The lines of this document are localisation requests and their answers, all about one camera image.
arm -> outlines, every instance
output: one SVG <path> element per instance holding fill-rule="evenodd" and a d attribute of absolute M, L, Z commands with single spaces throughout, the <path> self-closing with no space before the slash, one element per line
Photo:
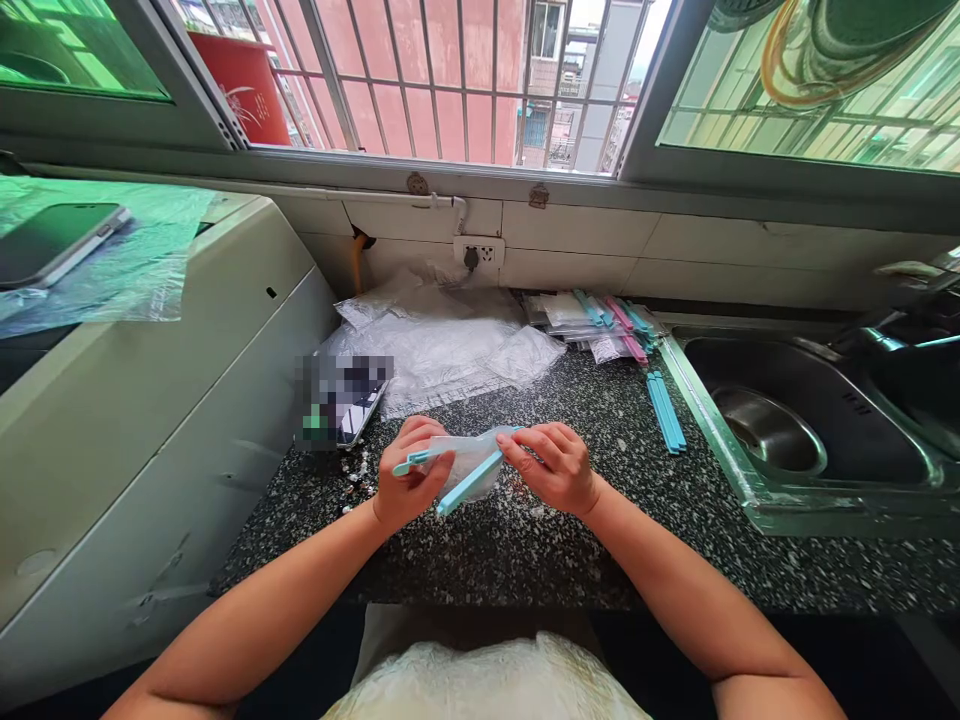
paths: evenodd
<path fill-rule="evenodd" d="M 450 474 L 447 453 L 424 476 L 393 477 L 408 453 L 446 435 L 435 420 L 408 418 L 380 460 L 377 494 L 265 565 L 207 608 L 105 716 L 229 718 L 282 663 L 347 583 L 394 532 L 433 502 Z"/>
<path fill-rule="evenodd" d="M 573 430 L 551 423 L 497 440 L 533 492 L 577 515 L 610 551 L 657 622 L 707 676 L 721 717 L 844 717 L 813 669 L 737 588 L 590 469 Z"/>

hand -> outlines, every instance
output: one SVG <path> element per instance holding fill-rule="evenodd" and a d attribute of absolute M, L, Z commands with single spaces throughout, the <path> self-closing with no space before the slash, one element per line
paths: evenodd
<path fill-rule="evenodd" d="M 393 468 L 406 462 L 407 455 L 430 447 L 434 435 L 446 435 L 443 425 L 423 415 L 411 415 L 400 428 L 394 441 L 380 457 L 380 482 L 373 496 L 373 512 L 384 527 L 396 532 L 416 519 L 430 507 L 440 488 L 450 477 L 455 453 L 446 452 L 438 457 L 426 475 L 411 469 L 402 477 L 395 477 Z"/>
<path fill-rule="evenodd" d="M 605 481 L 590 469 L 590 453 L 583 440 L 563 423 L 534 425 L 517 430 L 512 438 L 497 435 L 497 445 L 507 462 L 547 505 L 582 519 L 600 499 Z M 536 452 L 543 462 L 520 445 Z"/>

forearm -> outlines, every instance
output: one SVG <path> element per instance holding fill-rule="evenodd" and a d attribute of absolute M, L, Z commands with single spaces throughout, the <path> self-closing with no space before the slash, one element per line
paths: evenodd
<path fill-rule="evenodd" d="M 717 682 L 813 676 L 744 595 L 683 541 L 601 481 L 583 522 L 620 564 L 677 647 Z"/>
<path fill-rule="evenodd" d="M 360 505 L 211 605 L 139 690 L 197 705 L 239 701 L 293 652 L 389 534 L 372 503 Z"/>

white appliance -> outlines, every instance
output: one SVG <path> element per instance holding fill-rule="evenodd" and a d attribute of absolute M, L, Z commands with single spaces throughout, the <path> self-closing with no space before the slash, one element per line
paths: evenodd
<path fill-rule="evenodd" d="M 333 293 L 273 201 L 208 220 L 182 320 L 81 325 L 0 396 L 0 712 L 160 652 L 290 446 Z"/>

person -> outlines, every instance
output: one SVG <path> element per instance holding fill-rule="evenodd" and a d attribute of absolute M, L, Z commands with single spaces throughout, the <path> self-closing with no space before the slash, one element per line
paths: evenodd
<path fill-rule="evenodd" d="M 452 453 L 426 474 L 396 478 L 391 471 L 409 453 L 426 449 L 431 437 L 446 434 L 435 420 L 408 418 L 383 452 L 370 500 L 213 603 L 105 717 L 231 717 L 377 548 L 430 507 L 449 476 Z M 541 500 L 575 515 L 609 550 L 709 680 L 721 718 L 845 717 L 813 669 L 739 590 L 592 470 L 573 430 L 537 425 L 497 442 Z M 365 643 L 371 629 L 368 622 Z M 547 632 L 466 652 L 418 642 L 365 675 L 326 717 L 648 717 L 596 655 Z"/>

